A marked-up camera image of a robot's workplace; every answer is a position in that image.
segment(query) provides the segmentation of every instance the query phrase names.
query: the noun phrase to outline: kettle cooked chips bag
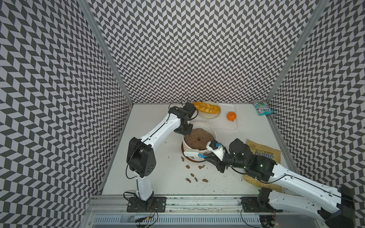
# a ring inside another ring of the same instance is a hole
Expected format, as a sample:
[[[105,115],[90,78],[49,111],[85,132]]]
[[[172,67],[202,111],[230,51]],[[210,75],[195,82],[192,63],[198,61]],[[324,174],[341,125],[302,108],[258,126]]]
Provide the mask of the kettle cooked chips bag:
[[[276,150],[271,147],[255,143],[250,140],[247,140],[246,144],[249,145],[251,152],[253,154],[258,154],[258,155],[270,158],[280,164],[280,155],[281,155],[280,150]],[[248,175],[244,175],[243,178],[245,179],[245,181],[247,181],[250,184],[253,184],[259,188],[270,188],[272,190],[282,192],[282,188],[279,185],[276,185],[273,183],[270,183],[270,184],[261,183],[258,180],[255,180],[254,178],[252,178]]]

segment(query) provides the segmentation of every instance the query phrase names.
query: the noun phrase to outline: blue snack bag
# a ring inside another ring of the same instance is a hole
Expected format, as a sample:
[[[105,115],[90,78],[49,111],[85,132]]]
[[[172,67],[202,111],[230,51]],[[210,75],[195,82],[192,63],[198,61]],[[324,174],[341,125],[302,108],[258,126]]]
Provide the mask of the blue snack bag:
[[[253,101],[252,104],[253,106],[255,106],[255,109],[257,110],[259,116],[273,113],[269,105],[263,99]]]

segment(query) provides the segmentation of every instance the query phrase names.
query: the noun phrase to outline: cutting board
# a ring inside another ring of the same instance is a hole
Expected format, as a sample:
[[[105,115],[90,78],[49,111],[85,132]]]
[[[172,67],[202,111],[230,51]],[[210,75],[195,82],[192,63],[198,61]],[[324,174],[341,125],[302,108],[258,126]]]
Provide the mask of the cutting board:
[[[209,124],[212,128],[229,129],[229,130],[237,129],[237,120],[229,121],[227,119],[227,115],[229,112],[236,113],[235,106],[233,104],[221,104],[221,103],[218,103],[218,105],[220,106],[220,114],[217,118],[212,120],[207,120],[198,115],[195,119],[191,120],[190,123],[194,124],[194,122],[203,122]]]

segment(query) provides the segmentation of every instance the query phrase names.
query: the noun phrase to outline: black and white geometric wallpaper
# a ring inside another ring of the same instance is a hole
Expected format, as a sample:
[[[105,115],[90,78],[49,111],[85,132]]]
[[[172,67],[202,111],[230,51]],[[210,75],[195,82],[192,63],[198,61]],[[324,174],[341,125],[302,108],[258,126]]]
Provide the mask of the black and white geometric wallpaper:
[[[135,103],[265,98],[318,0],[89,0]]]
[[[365,2],[333,0],[271,105],[301,174],[365,201]],[[355,204],[365,226],[364,204]]]
[[[76,227],[126,100],[75,0],[0,8],[0,227]]]

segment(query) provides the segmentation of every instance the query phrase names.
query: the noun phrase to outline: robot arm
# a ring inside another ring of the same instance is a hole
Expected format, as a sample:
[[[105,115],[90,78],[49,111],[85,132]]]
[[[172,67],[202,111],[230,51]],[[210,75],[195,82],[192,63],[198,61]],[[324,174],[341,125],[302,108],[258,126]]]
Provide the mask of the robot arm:
[[[225,150],[223,155],[221,150],[211,145],[212,143],[208,143],[212,153],[204,159],[214,164],[220,172],[223,173],[227,166],[243,168],[247,175],[261,182],[275,182],[303,196],[262,188],[255,205],[242,198],[245,212],[290,210],[325,221],[330,228],[353,227],[354,193],[349,188],[343,186],[337,189],[296,174],[272,159],[253,154],[249,146],[239,139],[230,144],[230,153]]]
[[[133,137],[129,141],[127,164],[133,175],[137,177],[136,196],[141,200],[140,204],[150,207],[153,191],[150,174],[156,166],[154,151],[166,139],[171,132],[182,135],[190,135],[193,125],[189,120],[196,108],[191,103],[186,103],[183,108],[174,106],[169,109],[165,118],[146,135],[140,139]]]

